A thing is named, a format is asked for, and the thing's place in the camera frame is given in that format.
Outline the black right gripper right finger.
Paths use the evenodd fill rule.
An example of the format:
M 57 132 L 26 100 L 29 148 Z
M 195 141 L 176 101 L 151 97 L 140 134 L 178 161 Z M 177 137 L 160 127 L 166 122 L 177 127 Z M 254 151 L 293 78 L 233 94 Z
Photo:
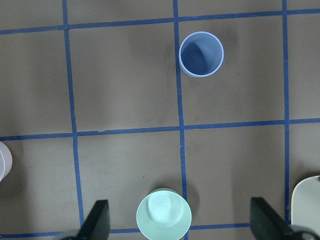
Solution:
M 294 240 L 295 233 L 263 197 L 250 199 L 250 230 L 256 240 Z

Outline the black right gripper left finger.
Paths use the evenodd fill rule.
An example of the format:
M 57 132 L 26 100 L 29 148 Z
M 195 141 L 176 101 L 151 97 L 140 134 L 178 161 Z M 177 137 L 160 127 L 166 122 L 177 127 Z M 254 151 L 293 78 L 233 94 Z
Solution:
M 108 200 L 97 200 L 76 235 L 77 240 L 107 240 L 110 234 Z

